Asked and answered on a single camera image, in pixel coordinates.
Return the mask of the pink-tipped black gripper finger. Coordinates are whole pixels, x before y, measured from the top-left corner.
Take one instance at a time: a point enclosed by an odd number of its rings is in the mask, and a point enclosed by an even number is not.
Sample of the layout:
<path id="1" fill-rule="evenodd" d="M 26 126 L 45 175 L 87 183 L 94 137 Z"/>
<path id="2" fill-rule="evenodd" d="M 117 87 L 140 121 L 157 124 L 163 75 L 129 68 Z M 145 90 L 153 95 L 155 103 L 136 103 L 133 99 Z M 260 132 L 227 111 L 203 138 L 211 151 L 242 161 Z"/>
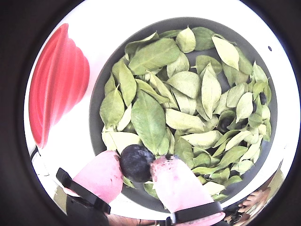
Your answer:
<path id="1" fill-rule="evenodd" d="M 59 168 L 56 178 L 67 194 L 66 213 L 71 225 L 109 225 L 109 204 L 123 187 L 123 174 L 116 151 L 101 152 L 74 178 Z"/>
<path id="2" fill-rule="evenodd" d="M 226 226 L 225 213 L 179 158 L 162 156 L 150 165 L 157 196 L 172 214 L 167 226 Z"/>

